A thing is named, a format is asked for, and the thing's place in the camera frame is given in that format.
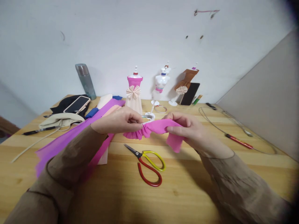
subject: wall stain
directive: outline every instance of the wall stain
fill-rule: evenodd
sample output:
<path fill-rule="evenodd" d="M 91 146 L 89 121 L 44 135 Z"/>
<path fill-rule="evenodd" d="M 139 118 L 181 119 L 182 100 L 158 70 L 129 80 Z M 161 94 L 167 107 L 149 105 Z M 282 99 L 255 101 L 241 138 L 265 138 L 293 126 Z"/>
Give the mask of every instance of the wall stain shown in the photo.
<path fill-rule="evenodd" d="M 61 34 L 63 36 L 63 41 L 64 41 L 65 40 L 65 34 L 62 31 L 60 31 L 60 32 L 61 32 Z"/>

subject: black phone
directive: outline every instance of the black phone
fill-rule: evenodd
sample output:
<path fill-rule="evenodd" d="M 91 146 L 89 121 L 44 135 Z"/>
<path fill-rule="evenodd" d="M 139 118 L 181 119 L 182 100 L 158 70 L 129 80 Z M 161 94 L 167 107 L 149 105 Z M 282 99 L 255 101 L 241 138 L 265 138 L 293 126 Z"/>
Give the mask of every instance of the black phone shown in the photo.
<path fill-rule="evenodd" d="M 185 105 L 185 106 L 190 106 L 193 99 L 194 99 L 194 96 L 199 88 L 199 85 L 200 83 L 195 83 L 195 82 L 192 82 L 190 84 L 190 87 L 188 89 L 188 91 L 184 94 L 181 102 L 180 102 L 180 105 Z"/>

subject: scissors blade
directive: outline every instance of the scissors blade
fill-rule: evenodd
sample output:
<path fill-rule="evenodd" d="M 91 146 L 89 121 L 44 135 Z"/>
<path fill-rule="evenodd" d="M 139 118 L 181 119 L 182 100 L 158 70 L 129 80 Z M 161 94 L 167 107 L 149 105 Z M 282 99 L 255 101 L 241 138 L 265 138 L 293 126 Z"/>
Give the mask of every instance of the scissors blade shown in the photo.
<path fill-rule="evenodd" d="M 142 153 L 137 152 L 136 150 L 134 150 L 132 147 L 128 146 L 127 144 L 124 144 L 124 146 L 126 146 L 135 156 L 137 156 L 137 158 L 142 156 Z"/>

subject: blue paper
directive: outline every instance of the blue paper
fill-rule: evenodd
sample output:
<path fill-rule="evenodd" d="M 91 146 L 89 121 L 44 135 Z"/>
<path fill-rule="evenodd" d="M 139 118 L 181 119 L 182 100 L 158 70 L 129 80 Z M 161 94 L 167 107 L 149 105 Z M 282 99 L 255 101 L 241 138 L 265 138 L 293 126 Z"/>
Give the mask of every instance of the blue paper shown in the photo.
<path fill-rule="evenodd" d="M 113 96 L 112 98 L 113 98 L 113 99 L 116 99 L 116 100 L 121 100 L 121 99 L 122 99 L 121 96 Z"/>
<path fill-rule="evenodd" d="M 85 118 L 87 119 L 93 117 L 98 111 L 98 108 L 92 108 L 91 111 L 85 116 Z"/>

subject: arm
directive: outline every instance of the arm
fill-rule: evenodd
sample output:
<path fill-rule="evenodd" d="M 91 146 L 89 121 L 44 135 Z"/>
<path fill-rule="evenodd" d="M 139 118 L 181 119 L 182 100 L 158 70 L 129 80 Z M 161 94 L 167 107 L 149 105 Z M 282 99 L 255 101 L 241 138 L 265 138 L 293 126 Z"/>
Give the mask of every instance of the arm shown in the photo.
<path fill-rule="evenodd" d="M 63 222 L 73 197 L 72 188 L 101 147 L 107 133 L 137 131 L 143 127 L 140 123 L 141 116 L 124 107 L 85 128 L 63 151 L 48 161 L 5 224 Z"/>
<path fill-rule="evenodd" d="M 227 211 L 243 223 L 281 223 L 289 204 L 229 147 L 208 133 L 193 116 L 169 113 L 164 118 L 183 126 L 168 127 L 168 132 L 186 137 L 186 142 L 200 155 L 217 198 Z"/>

